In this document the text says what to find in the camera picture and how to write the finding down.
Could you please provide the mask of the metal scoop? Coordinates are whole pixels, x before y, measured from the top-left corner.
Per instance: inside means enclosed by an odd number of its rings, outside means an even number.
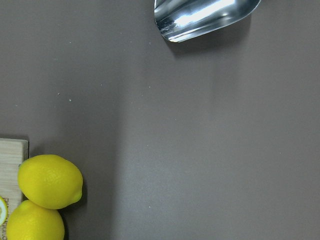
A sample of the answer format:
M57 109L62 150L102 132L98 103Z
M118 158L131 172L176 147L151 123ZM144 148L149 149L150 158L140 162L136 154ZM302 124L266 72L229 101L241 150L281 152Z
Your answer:
M237 23L260 0L155 0L154 20L161 36L181 43Z

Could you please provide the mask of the yellow lemon near scoop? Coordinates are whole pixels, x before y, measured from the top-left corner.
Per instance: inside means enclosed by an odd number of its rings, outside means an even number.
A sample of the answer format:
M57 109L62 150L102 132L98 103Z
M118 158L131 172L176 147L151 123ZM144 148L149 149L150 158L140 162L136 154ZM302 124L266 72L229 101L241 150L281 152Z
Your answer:
M29 200L51 210L74 204L83 195L83 176L78 167L54 154L25 160L19 166L17 182Z

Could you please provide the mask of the wooden cutting board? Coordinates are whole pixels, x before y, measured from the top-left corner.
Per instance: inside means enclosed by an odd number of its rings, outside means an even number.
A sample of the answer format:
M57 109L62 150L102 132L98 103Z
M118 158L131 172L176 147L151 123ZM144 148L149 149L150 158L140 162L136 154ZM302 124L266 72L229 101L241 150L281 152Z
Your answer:
M8 216L21 204L23 194L18 185L18 170L29 157L29 142L24 139L0 139L0 196Z

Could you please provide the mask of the lemon slice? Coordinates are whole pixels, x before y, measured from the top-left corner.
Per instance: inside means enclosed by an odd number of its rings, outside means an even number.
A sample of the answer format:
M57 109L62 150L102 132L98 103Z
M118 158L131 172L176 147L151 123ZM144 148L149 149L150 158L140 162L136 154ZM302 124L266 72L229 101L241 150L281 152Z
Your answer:
M0 197L0 225L2 225L8 217L8 206L6 201Z

